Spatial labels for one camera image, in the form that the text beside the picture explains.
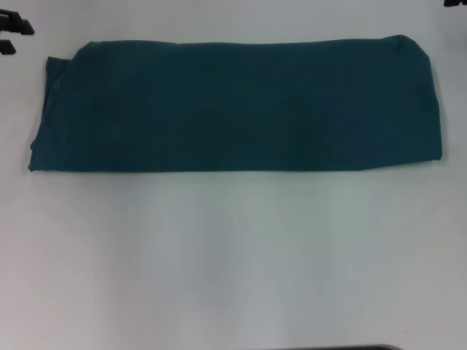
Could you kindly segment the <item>teal t-shirt with FREE print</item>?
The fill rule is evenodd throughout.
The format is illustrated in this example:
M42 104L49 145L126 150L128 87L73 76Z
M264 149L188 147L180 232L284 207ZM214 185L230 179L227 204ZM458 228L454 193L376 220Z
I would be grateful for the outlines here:
M48 58L31 171L361 171L440 160L412 39L90 42Z

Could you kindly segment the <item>dark robot torso edge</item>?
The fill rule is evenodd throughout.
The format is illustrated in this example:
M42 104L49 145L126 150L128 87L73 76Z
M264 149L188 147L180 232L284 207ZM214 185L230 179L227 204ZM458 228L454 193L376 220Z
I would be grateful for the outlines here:
M255 350L403 350L397 346L386 344L374 345L353 345L353 346L315 346L315 347L295 347L277 349L255 349Z

